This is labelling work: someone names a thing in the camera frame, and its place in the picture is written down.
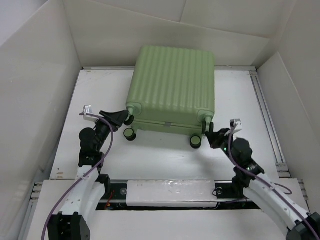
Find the green hard-shell suitcase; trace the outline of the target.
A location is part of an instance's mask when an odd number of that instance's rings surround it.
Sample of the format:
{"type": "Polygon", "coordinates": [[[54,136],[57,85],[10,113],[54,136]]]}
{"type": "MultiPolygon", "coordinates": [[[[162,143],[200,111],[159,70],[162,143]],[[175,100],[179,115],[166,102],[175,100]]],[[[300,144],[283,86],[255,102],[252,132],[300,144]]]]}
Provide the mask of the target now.
{"type": "Polygon", "coordinates": [[[137,131],[185,135],[193,149],[214,126],[215,55],[211,51],[145,45],[139,50],[127,99],[128,141],[137,131]]]}

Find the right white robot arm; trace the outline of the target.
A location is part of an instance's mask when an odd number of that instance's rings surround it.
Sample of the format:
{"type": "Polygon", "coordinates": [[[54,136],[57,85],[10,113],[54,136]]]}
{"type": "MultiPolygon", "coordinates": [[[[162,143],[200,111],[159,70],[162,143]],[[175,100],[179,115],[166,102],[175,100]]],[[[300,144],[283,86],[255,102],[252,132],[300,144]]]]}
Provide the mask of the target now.
{"type": "Polygon", "coordinates": [[[254,202],[282,231],[287,240],[318,240],[320,215],[296,204],[267,176],[253,159],[248,140],[234,137],[242,130],[240,119],[229,128],[214,130],[214,123],[203,122],[202,132],[212,149],[220,149],[234,165],[230,191],[237,199],[254,202]]]}

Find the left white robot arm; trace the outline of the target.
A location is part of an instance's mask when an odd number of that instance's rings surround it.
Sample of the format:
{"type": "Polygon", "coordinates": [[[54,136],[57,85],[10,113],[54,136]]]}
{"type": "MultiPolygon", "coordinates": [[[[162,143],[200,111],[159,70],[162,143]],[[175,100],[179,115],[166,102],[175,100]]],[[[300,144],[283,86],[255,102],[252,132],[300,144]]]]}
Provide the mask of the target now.
{"type": "Polygon", "coordinates": [[[111,180],[102,174],[107,153],[101,151],[107,138],[114,138],[132,116],[128,110],[118,112],[100,111],[93,114],[90,105],[83,108],[81,116],[94,121],[93,128],[80,131],[80,151],[77,175],[71,187],[62,195],[50,211],[41,239],[50,240],[89,240],[91,230],[88,222],[100,200],[111,194],[111,180]]]}

